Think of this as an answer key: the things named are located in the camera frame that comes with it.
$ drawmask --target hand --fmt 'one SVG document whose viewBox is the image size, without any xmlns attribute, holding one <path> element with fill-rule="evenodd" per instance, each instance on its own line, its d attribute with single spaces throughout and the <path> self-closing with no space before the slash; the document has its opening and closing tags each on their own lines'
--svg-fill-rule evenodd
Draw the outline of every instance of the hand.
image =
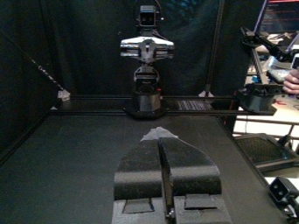
<svg viewBox="0 0 299 224">
<path fill-rule="evenodd" d="M 299 70 L 291 70 L 284 77 L 284 91 L 291 95 L 299 94 Z"/>
</svg>

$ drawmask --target black backdrop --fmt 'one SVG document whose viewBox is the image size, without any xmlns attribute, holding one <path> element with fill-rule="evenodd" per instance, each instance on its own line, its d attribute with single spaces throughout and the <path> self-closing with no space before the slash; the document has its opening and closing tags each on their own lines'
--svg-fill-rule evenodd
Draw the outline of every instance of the black backdrop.
<svg viewBox="0 0 299 224">
<path fill-rule="evenodd" d="M 204 89 L 217 0 L 160 0 L 160 33 L 175 43 L 175 58 L 156 62 L 165 95 Z M 247 74 L 240 26 L 253 28 L 260 0 L 227 0 L 211 92 L 232 95 Z M 136 36 L 133 0 L 2 0 L 0 28 L 54 72 L 73 95 L 129 95 L 137 62 L 119 56 L 121 39 Z M 54 103 L 56 88 L 6 39 L 0 37 L 0 150 Z"/>
</svg>

